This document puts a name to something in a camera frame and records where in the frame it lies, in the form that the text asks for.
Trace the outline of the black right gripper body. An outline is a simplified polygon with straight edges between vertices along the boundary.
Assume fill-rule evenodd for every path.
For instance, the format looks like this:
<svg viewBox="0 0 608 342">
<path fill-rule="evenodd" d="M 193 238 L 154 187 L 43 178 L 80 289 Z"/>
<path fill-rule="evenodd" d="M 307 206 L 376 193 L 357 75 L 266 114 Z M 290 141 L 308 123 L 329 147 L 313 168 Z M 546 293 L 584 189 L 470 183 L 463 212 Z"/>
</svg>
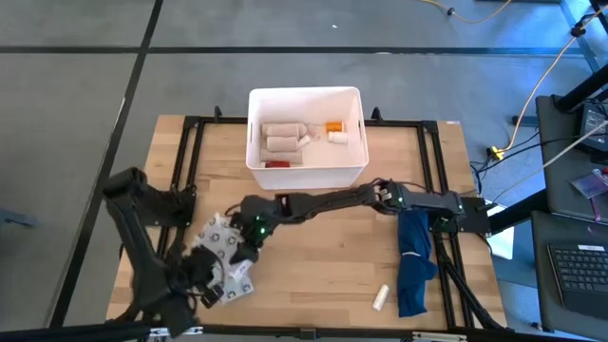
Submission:
<svg viewBox="0 0 608 342">
<path fill-rule="evenodd" d="M 286 196 L 276 195 L 274 199 L 265 199 L 257 195 L 246 196 L 235 213 L 235 226 L 245 242 L 261 247 L 280 224 L 288 222 Z"/>
</svg>

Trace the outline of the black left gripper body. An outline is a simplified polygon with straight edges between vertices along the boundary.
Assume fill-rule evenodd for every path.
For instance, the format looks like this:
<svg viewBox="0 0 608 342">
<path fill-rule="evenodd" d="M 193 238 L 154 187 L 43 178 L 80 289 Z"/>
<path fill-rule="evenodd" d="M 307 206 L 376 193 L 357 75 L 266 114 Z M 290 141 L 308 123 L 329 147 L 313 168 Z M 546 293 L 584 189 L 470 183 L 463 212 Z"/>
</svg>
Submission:
<svg viewBox="0 0 608 342">
<path fill-rule="evenodd" d="M 190 254 L 182 262 L 188 288 L 207 288 L 213 280 L 215 265 L 222 267 L 221 259 L 213 251 L 200 245 L 191 249 Z"/>
</svg>

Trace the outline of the white printed pouch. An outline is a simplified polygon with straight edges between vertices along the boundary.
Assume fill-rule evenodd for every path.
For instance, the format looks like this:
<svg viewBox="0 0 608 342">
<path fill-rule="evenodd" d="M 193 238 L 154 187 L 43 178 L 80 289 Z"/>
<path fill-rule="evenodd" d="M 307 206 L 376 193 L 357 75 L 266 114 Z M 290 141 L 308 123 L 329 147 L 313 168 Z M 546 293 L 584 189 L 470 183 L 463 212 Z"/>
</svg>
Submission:
<svg viewBox="0 0 608 342">
<path fill-rule="evenodd" d="M 215 255 L 212 258 L 212 278 L 208 284 L 220 286 L 223 295 L 219 301 L 223 305 L 255 290 L 249 277 L 249 269 L 253 266 L 253 262 L 245 259 L 235 264 L 230 263 L 231 257 L 237 252 L 238 243 L 242 241 L 243 238 L 238 230 L 230 227 L 229 219 L 215 213 L 191 245 L 192 248 L 205 247 Z"/>
</svg>

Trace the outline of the long beige bandage roll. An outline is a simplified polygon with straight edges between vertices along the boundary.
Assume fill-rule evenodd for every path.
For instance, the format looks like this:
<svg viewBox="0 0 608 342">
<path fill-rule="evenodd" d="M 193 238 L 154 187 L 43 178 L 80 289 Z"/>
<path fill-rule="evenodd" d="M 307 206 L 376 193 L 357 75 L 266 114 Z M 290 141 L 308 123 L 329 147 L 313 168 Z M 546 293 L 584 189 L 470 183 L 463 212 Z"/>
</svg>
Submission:
<svg viewBox="0 0 608 342">
<path fill-rule="evenodd" d="M 308 127 L 304 123 L 264 123 L 261 126 L 262 134 L 266 137 L 304 137 Z"/>
</svg>

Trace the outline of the white perforated plastic basket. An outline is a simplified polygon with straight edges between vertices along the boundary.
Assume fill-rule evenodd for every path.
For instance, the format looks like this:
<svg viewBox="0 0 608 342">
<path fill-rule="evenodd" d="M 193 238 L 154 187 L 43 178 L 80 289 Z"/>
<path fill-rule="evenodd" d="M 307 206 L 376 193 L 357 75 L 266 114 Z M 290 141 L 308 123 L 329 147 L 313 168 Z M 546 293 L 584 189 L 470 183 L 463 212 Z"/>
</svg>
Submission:
<svg viewBox="0 0 608 342">
<path fill-rule="evenodd" d="M 347 144 L 328 141 L 326 122 L 344 122 Z M 324 126 L 320 140 L 298 151 L 303 163 L 265 168 L 263 124 L 303 123 Z M 359 90 L 354 86 L 257 88 L 249 94 L 245 163 L 265 190 L 343 188 L 351 186 L 370 161 Z"/>
</svg>

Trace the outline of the blue cloth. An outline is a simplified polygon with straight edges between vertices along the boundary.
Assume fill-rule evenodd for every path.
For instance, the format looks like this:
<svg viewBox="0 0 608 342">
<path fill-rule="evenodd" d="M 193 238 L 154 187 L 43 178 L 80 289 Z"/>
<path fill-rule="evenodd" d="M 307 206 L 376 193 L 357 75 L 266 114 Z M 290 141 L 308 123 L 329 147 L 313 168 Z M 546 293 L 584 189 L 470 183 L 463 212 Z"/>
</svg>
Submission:
<svg viewBox="0 0 608 342">
<path fill-rule="evenodd" d="M 428 214 L 421 210 L 400 212 L 397 238 L 400 254 L 396 280 L 398 315 L 411 317 L 423 314 L 427 311 L 426 284 L 438 273 L 437 266 L 429 260 L 431 241 Z"/>
</svg>

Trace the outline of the white paper sheet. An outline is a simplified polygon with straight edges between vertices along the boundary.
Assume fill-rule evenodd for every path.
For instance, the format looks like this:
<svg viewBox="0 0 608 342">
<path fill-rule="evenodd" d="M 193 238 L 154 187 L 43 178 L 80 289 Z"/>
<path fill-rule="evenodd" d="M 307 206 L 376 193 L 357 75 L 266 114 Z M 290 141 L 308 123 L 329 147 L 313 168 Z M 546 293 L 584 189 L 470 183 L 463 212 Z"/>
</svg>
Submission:
<svg viewBox="0 0 608 342">
<path fill-rule="evenodd" d="M 506 260 L 513 258 L 514 227 L 510 226 L 496 234 L 485 234 L 485 239 L 491 247 L 491 254 Z"/>
</svg>

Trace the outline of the black stand pole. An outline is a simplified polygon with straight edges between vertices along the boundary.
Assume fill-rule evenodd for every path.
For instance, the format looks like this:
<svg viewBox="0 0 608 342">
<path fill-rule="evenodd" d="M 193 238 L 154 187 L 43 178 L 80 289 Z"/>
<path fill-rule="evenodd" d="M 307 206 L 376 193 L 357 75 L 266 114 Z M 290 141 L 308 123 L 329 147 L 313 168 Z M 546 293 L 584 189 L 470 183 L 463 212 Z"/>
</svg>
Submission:
<svg viewBox="0 0 608 342">
<path fill-rule="evenodd" d="M 496 235 L 503 230 L 529 220 L 533 211 L 548 212 L 547 194 L 541 190 L 526 199 L 523 199 L 501 212 L 489 217 L 491 235 Z"/>
<path fill-rule="evenodd" d="M 587 100 L 600 103 L 608 100 L 608 63 L 574 87 L 565 96 L 558 97 L 554 101 L 554 105 L 559 111 L 568 112 Z"/>
</svg>

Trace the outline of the dark grey side desk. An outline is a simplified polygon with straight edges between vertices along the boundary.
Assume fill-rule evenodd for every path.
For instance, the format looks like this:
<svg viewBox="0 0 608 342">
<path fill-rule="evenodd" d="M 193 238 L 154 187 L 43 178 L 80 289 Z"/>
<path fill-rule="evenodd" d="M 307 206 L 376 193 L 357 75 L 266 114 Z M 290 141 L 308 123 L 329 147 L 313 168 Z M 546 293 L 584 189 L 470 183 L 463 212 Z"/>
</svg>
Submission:
<svg viewBox="0 0 608 342">
<path fill-rule="evenodd" d="M 578 291 L 571 297 L 573 310 L 563 305 L 551 264 L 549 247 L 598 245 L 608 256 L 608 194 L 596 199 L 600 221 L 595 222 L 592 202 L 571 184 L 596 166 L 584 151 L 573 148 L 543 170 L 546 203 L 531 213 L 541 323 L 548 329 L 608 342 L 608 290 L 590 294 Z"/>
</svg>

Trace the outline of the black keyboard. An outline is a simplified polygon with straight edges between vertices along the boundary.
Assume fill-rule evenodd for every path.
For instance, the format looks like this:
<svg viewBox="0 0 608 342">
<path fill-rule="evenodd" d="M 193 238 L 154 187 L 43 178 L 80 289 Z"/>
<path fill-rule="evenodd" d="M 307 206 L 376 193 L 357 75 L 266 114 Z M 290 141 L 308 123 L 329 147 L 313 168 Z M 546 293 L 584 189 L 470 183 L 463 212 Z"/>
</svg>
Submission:
<svg viewBox="0 0 608 342">
<path fill-rule="evenodd" d="M 547 252 L 562 306 L 608 320 L 608 246 L 549 244 Z"/>
</svg>

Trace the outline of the purple card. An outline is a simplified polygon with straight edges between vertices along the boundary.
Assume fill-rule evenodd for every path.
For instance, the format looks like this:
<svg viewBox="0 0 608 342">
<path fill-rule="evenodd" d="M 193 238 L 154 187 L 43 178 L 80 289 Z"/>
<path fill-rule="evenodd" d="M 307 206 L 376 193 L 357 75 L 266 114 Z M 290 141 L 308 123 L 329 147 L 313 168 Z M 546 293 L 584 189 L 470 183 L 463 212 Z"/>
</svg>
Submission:
<svg viewBox="0 0 608 342">
<path fill-rule="evenodd" d="M 586 199 L 594 198 L 608 192 L 608 172 L 594 169 L 591 174 L 573 180 L 571 185 Z"/>
</svg>

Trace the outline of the black table frame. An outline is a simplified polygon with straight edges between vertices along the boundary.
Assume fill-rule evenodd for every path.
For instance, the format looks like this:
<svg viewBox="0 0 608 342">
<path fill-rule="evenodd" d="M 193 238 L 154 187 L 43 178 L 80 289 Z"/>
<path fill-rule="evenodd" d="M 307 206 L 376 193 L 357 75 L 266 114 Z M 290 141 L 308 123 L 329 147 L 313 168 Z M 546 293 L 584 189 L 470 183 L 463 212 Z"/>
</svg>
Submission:
<svg viewBox="0 0 608 342">
<path fill-rule="evenodd" d="M 415 190 L 474 192 L 464 136 L 456 122 L 397 121 L 373 115 L 365 123 L 370 161 L 363 182 L 382 177 L 409 181 Z M 194 238 L 215 213 L 259 194 L 245 164 L 248 124 L 243 118 L 158 118 L 145 170 L 150 182 L 171 185 L 178 155 L 198 156 L 195 172 L 182 179 L 196 185 Z M 265 242 L 250 272 L 254 291 L 232 303 L 199 308 L 208 333 L 292 333 L 304 337 L 387 336 L 407 331 L 474 327 L 468 304 L 444 275 L 426 286 L 426 311 L 402 318 L 390 294 L 372 307 L 383 285 L 394 287 L 399 262 L 397 222 L 370 208 L 350 208 L 281 227 Z"/>
</svg>

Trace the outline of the black front rail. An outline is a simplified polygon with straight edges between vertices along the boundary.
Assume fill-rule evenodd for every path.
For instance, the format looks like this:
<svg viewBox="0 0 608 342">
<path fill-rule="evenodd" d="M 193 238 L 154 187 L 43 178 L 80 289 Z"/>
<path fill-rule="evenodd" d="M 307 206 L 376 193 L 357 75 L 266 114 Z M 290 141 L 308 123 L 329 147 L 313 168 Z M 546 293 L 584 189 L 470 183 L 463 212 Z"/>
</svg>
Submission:
<svg viewBox="0 0 608 342">
<path fill-rule="evenodd" d="M 245 327 L 207 325 L 186 329 L 184 335 L 226 334 L 292 337 L 305 341 L 320 338 L 386 338 L 409 342 L 591 342 L 577 338 L 523 334 L 510 330 L 453 328 L 446 331 L 372 330 L 341 328 Z M 43 328 L 0 332 L 0 342 L 124 342 L 146 337 L 180 337 L 179 332 L 153 327 L 142 322 L 106 322 L 104 324 Z"/>
</svg>

